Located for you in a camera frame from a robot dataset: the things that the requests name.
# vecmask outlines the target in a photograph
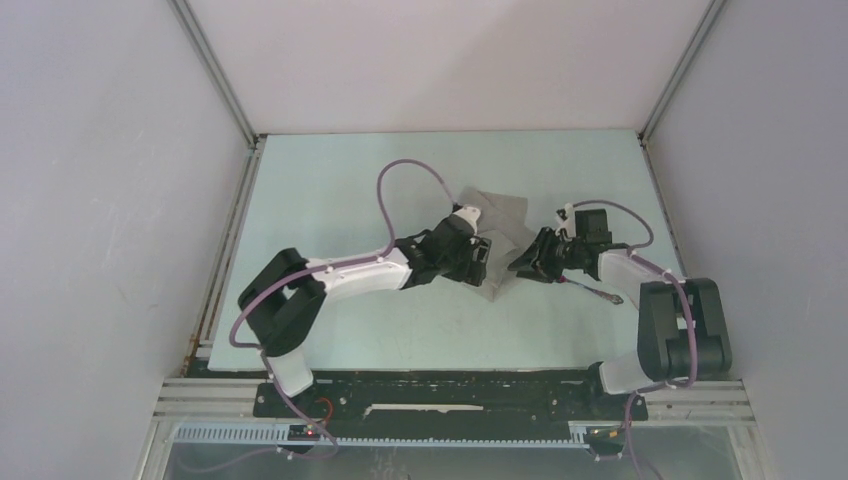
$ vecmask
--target robotic arm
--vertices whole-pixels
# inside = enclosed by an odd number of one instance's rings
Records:
[[[374,260],[305,259],[297,249],[278,253],[239,296],[244,310],[261,292],[298,271],[315,269],[277,291],[247,316],[283,392],[295,396],[312,385],[302,344],[318,311],[327,303],[377,290],[403,290],[426,285],[441,275],[450,280],[480,286],[486,278],[490,242],[477,236],[480,210],[454,205],[454,211],[435,229],[398,239],[388,254],[375,253]]]

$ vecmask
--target black mounting plate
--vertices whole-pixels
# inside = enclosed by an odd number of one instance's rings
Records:
[[[593,398],[586,370],[314,371],[315,383],[294,398],[311,418],[348,438],[404,440],[570,440],[569,421],[621,421],[627,395]],[[474,405],[480,410],[375,410],[374,404]],[[259,385],[253,415],[294,418],[273,384]],[[633,419],[647,410],[633,406]]]

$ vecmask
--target white enclosure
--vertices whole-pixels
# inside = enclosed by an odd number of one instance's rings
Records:
[[[192,1],[258,133],[640,129],[709,0]]]

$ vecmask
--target light blue table surface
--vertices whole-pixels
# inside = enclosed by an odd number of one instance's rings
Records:
[[[255,351],[230,347],[227,333],[239,313],[239,293],[278,251],[297,247],[304,257],[338,258],[385,245],[375,185],[380,169],[397,158],[429,163],[456,196],[470,185],[527,197],[533,231],[555,225],[555,211],[566,202],[623,203],[656,232],[643,254],[679,271],[632,131],[271,136],[225,289],[210,369],[262,368]],[[438,183],[415,166],[387,174],[384,196],[398,236],[432,228],[450,213]],[[616,241],[645,238],[634,220],[608,212]],[[583,274],[570,276],[598,286]],[[325,306],[305,350],[310,366],[319,369],[585,367],[633,350],[636,320],[629,303],[613,306],[574,286],[522,281],[489,302],[438,278]],[[238,338],[255,341],[246,324]]]

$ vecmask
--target red wire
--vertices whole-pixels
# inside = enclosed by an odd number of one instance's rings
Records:
[[[327,424],[330,423],[330,417],[333,416],[333,402],[331,402],[330,399],[327,398],[327,397],[321,397],[321,398],[315,400],[315,402],[316,403],[317,402],[324,402],[324,403],[327,404],[327,416],[324,417],[323,420],[321,420],[322,422],[324,422],[324,426],[326,427]]]

